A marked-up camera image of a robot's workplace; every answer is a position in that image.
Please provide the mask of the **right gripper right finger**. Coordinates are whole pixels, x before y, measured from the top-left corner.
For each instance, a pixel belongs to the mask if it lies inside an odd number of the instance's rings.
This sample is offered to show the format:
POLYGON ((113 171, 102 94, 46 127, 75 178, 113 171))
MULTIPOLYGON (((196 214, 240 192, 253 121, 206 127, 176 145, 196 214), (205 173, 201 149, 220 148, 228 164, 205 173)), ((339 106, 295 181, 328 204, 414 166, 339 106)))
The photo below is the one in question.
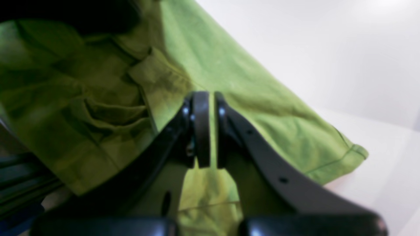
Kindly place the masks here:
POLYGON ((284 160, 258 130, 215 93, 217 166, 234 179, 239 236, 387 236, 376 212, 326 190, 284 160))

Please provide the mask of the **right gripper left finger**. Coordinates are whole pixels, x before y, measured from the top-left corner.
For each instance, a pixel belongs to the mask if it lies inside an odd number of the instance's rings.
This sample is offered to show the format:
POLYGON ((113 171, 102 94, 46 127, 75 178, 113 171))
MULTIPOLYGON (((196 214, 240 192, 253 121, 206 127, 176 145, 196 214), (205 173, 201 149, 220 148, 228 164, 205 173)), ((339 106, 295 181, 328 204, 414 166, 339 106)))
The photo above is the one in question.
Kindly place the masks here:
POLYGON ((177 236, 184 177, 210 166, 209 93, 188 94, 130 165, 36 219, 31 236, 177 236))

